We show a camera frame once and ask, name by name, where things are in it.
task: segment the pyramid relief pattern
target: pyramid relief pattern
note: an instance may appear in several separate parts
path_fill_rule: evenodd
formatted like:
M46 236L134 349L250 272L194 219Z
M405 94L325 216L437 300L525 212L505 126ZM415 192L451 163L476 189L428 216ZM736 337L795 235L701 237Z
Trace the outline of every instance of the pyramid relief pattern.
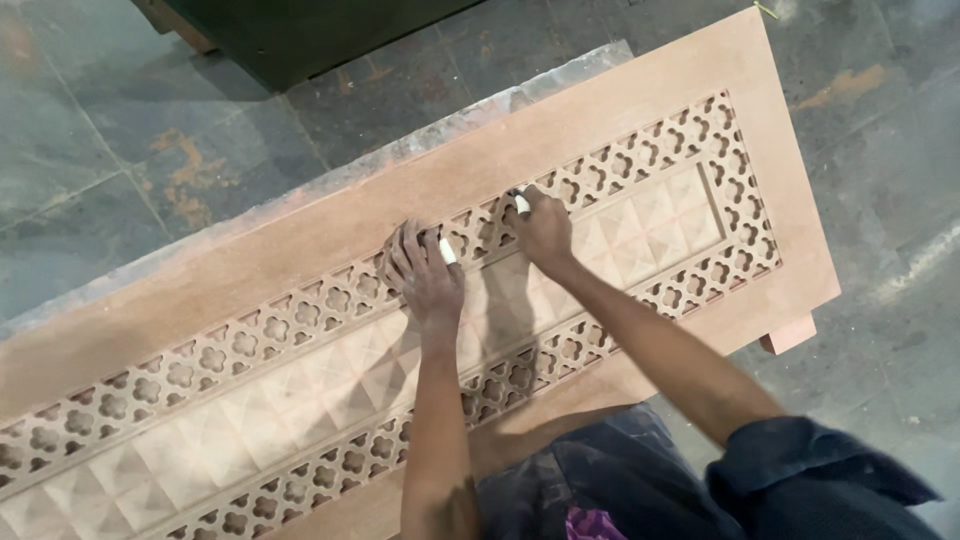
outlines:
M781 265L725 91L526 180L567 204L587 267L665 317ZM511 203L443 223L467 272L470 426L616 347L517 251ZM380 257L0 430L0 538L255 538L402 466L420 340Z

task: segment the dust-covered hand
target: dust-covered hand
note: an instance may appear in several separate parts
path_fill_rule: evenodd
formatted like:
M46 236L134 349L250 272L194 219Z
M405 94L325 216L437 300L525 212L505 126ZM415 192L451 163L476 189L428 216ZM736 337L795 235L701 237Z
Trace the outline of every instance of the dust-covered hand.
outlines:
M507 224L516 230L520 249L548 278L577 265L571 249L573 225L560 199L543 194L535 185L527 186L523 196L530 213L517 215L507 208Z
M464 270L459 263L444 262L437 228L421 232L412 220L396 228L384 245L380 271L425 330L456 331L464 306Z

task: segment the dark shirt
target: dark shirt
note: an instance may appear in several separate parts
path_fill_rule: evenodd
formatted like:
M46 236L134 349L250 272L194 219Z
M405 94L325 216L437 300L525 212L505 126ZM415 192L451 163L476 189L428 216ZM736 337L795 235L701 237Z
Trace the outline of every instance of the dark shirt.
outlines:
M630 539L938 538L906 506L939 500L894 459L805 417L735 431L700 481L638 404L479 482L484 538L566 538L571 507Z

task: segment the white finger tape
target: white finger tape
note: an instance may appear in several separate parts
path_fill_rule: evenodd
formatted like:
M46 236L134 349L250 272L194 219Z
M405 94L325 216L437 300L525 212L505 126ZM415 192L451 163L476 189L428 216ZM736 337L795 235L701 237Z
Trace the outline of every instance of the white finger tape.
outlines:
M516 213L521 214L530 211L530 203L527 202L526 197L523 195L515 195L514 199L516 199Z
M453 248L450 247L450 242L447 242L446 238L440 239L440 257L444 258L446 264L453 264L457 261L457 256L453 253Z

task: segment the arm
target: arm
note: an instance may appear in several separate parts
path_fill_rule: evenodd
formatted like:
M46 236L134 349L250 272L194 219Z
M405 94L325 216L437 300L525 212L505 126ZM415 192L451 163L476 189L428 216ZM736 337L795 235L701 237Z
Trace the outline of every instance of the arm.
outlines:
M480 511L470 472L457 381L457 329L464 271L440 255L440 232L418 236L408 221L388 240L382 272L420 323L420 380L410 438L400 531L404 538L479 538Z
M531 212L507 219L541 272L577 299L687 419L726 446L737 428L784 414L750 377L679 326L587 270L572 254L564 204L528 187Z

